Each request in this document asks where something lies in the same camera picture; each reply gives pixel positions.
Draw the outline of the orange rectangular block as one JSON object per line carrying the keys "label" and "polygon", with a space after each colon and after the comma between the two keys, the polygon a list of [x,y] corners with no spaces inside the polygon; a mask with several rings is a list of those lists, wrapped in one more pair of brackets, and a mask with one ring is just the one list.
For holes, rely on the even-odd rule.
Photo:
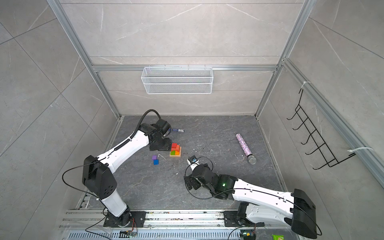
{"label": "orange rectangular block", "polygon": [[178,145],[176,149],[172,149],[172,151],[179,151],[180,152],[180,146]]}

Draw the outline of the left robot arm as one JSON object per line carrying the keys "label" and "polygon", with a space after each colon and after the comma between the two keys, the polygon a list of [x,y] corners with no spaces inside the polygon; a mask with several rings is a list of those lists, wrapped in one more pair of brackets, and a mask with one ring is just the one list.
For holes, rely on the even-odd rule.
{"label": "left robot arm", "polygon": [[147,110],[140,118],[132,134],[109,151],[94,157],[88,156],[79,166],[83,169],[82,183],[87,194],[97,198],[108,210],[119,227],[132,221],[130,208],[117,191],[116,170],[137,151],[149,146],[150,151],[170,152],[172,140],[167,137],[171,125],[153,109]]}

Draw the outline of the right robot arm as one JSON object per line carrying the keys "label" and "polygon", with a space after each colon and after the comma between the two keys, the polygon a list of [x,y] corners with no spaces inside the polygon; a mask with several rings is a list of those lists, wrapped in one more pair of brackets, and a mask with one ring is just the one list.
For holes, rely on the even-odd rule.
{"label": "right robot arm", "polygon": [[282,226],[299,236],[316,239],[323,232],[317,224],[316,205],[302,190],[274,191],[247,183],[230,175],[217,175],[213,164],[201,163],[196,156],[188,158],[192,170],[185,175],[187,191],[204,188],[212,199],[240,203],[235,224],[244,227]]}

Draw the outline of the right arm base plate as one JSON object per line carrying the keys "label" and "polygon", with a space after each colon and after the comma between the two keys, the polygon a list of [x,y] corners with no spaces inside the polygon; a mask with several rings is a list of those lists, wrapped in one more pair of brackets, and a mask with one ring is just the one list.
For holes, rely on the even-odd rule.
{"label": "right arm base plate", "polygon": [[224,211],[224,225],[225,227],[264,227],[265,223],[252,223],[247,220],[245,214],[239,214],[237,211]]}

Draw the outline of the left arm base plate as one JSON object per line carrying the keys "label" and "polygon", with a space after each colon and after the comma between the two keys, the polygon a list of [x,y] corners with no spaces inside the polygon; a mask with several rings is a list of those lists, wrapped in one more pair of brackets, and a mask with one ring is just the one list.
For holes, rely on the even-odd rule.
{"label": "left arm base plate", "polygon": [[106,220],[103,227],[111,228],[128,228],[137,227],[142,228],[146,219],[147,212],[145,211],[133,211],[124,212],[120,217],[115,217],[111,213],[107,213]]}

